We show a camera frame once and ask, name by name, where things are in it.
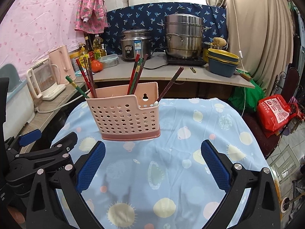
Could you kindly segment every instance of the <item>cooking oil bottle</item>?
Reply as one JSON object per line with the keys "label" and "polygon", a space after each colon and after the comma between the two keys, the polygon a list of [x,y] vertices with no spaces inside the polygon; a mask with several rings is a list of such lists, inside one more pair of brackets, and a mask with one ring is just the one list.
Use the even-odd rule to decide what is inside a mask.
{"label": "cooking oil bottle", "polygon": [[94,53],[94,58],[96,60],[99,60],[101,57],[107,55],[104,48],[103,39],[98,34],[96,34],[96,37],[93,41],[93,53]]}
{"label": "cooking oil bottle", "polygon": [[82,46],[80,51],[79,51],[79,53],[80,53],[80,56],[79,56],[80,65],[83,67],[83,69],[86,69],[85,62],[84,62],[83,58],[86,58],[87,61],[88,61],[89,53],[86,50],[85,45],[83,43],[79,43],[79,44]]}

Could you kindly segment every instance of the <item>pink jacket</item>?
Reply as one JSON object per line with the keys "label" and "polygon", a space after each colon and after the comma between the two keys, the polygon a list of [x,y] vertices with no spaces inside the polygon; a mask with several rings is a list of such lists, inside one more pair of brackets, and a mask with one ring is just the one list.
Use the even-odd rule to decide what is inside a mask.
{"label": "pink jacket", "polygon": [[108,26],[103,0],[80,0],[76,13],[75,30],[103,33]]}

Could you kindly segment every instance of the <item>tomato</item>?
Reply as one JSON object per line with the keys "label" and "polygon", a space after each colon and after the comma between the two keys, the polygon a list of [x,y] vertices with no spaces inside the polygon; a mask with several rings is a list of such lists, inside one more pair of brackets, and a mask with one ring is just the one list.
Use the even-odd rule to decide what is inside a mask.
{"label": "tomato", "polygon": [[91,68],[94,73],[97,73],[103,70],[103,64],[100,61],[94,59],[91,61]]}

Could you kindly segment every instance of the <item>red plastic bag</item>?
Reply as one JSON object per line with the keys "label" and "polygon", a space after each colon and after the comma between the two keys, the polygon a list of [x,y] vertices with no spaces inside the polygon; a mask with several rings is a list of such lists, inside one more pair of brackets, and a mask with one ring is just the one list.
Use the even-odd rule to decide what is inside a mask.
{"label": "red plastic bag", "polygon": [[257,115],[267,137],[282,129],[290,119],[290,106],[281,95],[272,95],[259,101]]}

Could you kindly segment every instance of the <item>pink cloth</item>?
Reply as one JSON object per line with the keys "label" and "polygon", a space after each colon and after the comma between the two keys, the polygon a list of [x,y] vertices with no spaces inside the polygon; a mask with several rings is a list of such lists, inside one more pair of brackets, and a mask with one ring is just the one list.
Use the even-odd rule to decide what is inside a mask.
{"label": "pink cloth", "polygon": [[75,30],[87,33],[103,33],[108,26],[103,0],[80,0],[76,13]]}
{"label": "pink cloth", "polygon": [[0,67],[13,64],[20,78],[49,51],[85,43],[74,31],[79,0],[15,0],[0,24]]}

